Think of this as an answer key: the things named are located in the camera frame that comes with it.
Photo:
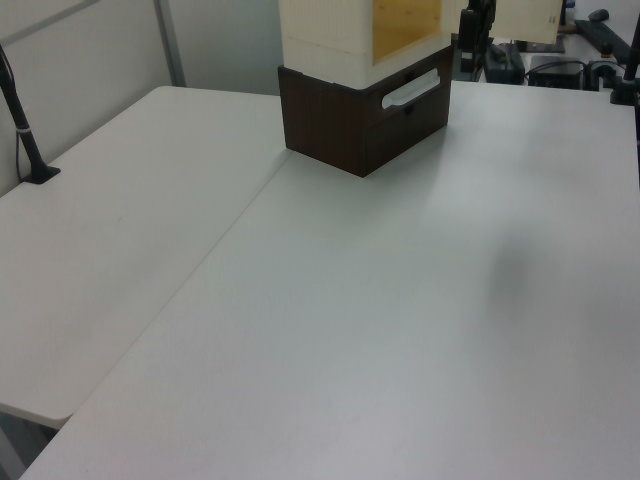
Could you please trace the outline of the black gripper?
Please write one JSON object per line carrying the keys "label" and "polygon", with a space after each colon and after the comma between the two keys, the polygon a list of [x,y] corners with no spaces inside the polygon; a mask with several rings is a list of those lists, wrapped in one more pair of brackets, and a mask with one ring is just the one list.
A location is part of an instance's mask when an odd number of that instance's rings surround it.
{"label": "black gripper", "polygon": [[460,13],[458,31],[458,47],[461,49],[460,70],[472,71],[472,81],[479,81],[484,71],[489,33],[495,21],[496,6],[496,0],[469,0],[467,7]]}

